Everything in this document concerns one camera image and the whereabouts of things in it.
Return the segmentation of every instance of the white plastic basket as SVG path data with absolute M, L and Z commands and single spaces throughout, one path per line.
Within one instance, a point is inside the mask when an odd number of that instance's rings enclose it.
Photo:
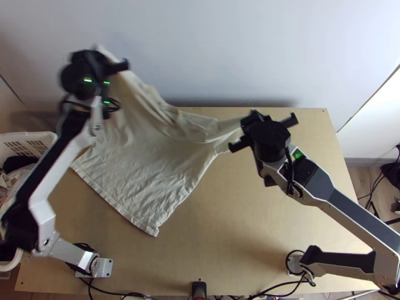
M 39 159 L 56 139 L 57 134 L 50 131 L 0 134 L 0 167 L 11 156 L 30 156 Z

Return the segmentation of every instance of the wooden tabletop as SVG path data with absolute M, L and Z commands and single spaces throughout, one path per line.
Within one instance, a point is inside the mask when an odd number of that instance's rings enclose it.
M 245 107 L 182 110 L 226 120 Z M 336 187 L 356 201 L 345 161 L 326 109 L 258 108 L 274 120 L 295 112 L 291 143 L 326 170 Z M 110 278 L 93 284 L 114 292 L 153 296 L 188 295 L 190 282 L 207 283 L 209 295 L 249 295 L 292 281 L 285 256 L 317 245 L 323 251 L 368 253 L 370 248 L 316 207 L 303 206 L 277 187 L 264 187 L 253 154 L 245 149 L 220 155 L 193 193 L 160 228 L 147 235 L 124 219 L 72 170 L 50 196 L 56 227 L 67 241 L 85 242 L 114 260 Z M 325 275 L 298 293 L 370 290 L 368 281 Z M 286 286 L 274 292 L 290 291 Z M 24 257 L 18 291 L 86 294 L 87 287 L 62 262 Z

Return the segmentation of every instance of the laundry basket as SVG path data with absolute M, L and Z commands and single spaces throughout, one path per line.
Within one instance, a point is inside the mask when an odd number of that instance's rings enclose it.
M 56 139 L 57 134 L 50 131 L 0 134 L 0 167 L 7 158 L 12 156 L 29 156 L 39 159 Z M 6 262 L 6 264 L 0 263 L 0 272 L 8 272 L 15 268 L 23 253 L 24 251 L 18 248 L 12 261 Z

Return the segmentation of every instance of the cloth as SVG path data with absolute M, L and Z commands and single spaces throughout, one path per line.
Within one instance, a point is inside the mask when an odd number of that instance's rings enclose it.
M 117 62 L 102 47 L 98 51 Z M 71 167 L 112 207 L 152 236 L 198 184 L 211 162 L 239 137 L 240 118 L 178 110 L 132 71 L 109 80 L 122 109 Z
M 0 218 L 14 203 L 14 195 L 24 183 L 25 178 L 31 173 L 35 164 L 31 163 L 6 174 L 0 173 Z
M 3 164 L 3 170 L 6 174 L 8 174 L 27 165 L 36 164 L 38 160 L 39 159 L 37 157 L 32 156 L 10 156 L 5 160 Z

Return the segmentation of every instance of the white wall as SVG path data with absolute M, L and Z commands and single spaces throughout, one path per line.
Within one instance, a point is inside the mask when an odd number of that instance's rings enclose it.
M 47 129 L 0 78 L 0 134 Z
M 400 143 L 400 69 L 337 133 L 345 158 L 396 159 Z
M 3 0 L 0 73 L 54 107 L 68 53 L 103 44 L 180 105 L 328 108 L 338 130 L 400 62 L 398 0 Z

